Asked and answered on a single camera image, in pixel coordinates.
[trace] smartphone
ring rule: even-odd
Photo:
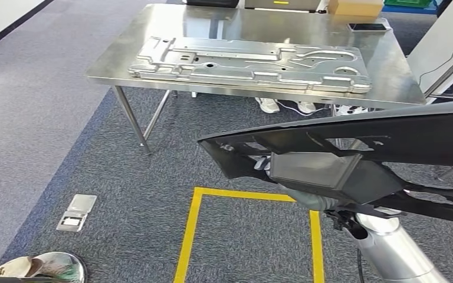
[[[348,24],[348,27],[352,31],[375,31],[385,32],[389,28],[386,28],[383,24]]]

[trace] green box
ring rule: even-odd
[[[385,5],[426,8],[431,2],[432,0],[385,0]]]

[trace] stainless steel table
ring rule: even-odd
[[[387,20],[382,18],[151,4],[138,14],[124,33],[88,69],[87,76],[94,83],[114,87],[117,98],[147,153],[150,150],[146,139],[159,118],[170,90],[376,108],[424,104],[424,95],[412,76],[393,31],[351,32],[347,26],[348,23],[370,22],[381,22],[389,27]],[[357,47],[362,53],[373,87],[367,93],[356,94],[142,80],[129,76],[128,66],[144,40],[152,35]],[[168,90],[144,133],[121,86]]]

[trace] shoe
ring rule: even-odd
[[[280,111],[280,108],[278,108],[277,101],[275,99],[259,97],[256,97],[255,99],[260,104],[261,111],[265,113],[272,114]]]
[[[339,105],[337,106],[336,116],[367,113],[369,109],[362,106]]]
[[[312,112],[315,112],[315,110],[317,110],[315,108],[315,104],[313,104],[311,102],[298,101],[297,104],[298,104],[298,109],[305,114],[310,114]]]

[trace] metal cylinder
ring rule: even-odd
[[[367,236],[357,236],[346,229],[345,232],[385,282],[448,282],[407,234],[398,218],[383,219],[357,213],[356,220]]]

